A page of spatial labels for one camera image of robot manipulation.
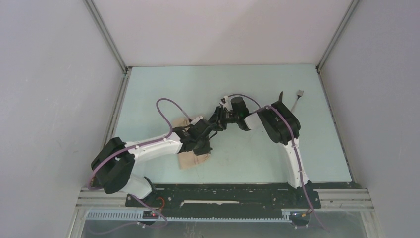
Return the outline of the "black table knife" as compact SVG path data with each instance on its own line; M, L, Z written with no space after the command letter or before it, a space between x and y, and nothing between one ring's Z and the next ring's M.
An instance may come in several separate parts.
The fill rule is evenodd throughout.
M282 102L283 100L283 91L280 92L278 100Z

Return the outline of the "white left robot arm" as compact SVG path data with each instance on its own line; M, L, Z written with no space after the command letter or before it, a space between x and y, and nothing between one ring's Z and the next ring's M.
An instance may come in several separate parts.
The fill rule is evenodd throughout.
M145 161L171 154L209 153L209 135L215 124L203 117L193 119L188 126L172 128L168 135L149 140L123 142L111 139L92 161L93 177L106 194L125 192L137 197L144 206L152 206L157 199L153 183L137 169Z

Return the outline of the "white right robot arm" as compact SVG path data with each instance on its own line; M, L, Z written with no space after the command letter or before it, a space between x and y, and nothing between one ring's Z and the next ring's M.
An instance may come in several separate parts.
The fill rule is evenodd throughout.
M222 98L209 123L214 126L215 131L226 130L228 124L237 124L244 131L262 126L272 142L283 148L287 183L294 188L288 193L289 203L294 207L303 206L308 200L308 195L301 188L306 186L309 178L299 148L300 122L283 103L283 93L280 93L274 103L259 107L253 112L247 108L244 97L242 94L232 94Z

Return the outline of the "beige cloth napkin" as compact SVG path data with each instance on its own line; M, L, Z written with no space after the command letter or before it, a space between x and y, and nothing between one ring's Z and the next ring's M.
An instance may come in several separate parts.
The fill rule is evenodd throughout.
M175 119L171 125L173 127L188 126L190 124L187 118ZM196 155L193 151L182 152L178 154L179 168L182 170L193 168L201 163L204 163L210 157L210 153Z

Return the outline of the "silver fork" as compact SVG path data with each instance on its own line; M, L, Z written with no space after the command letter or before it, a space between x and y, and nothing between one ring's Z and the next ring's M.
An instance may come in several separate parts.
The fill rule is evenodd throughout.
M303 93L304 93L303 90L298 90L297 91L297 94L296 94L297 97L296 97L296 100L295 100L295 102L294 102L294 104L293 104L293 106L291 108L291 112L293 112L295 110L295 108L297 106L297 103L298 103L298 100L303 96Z

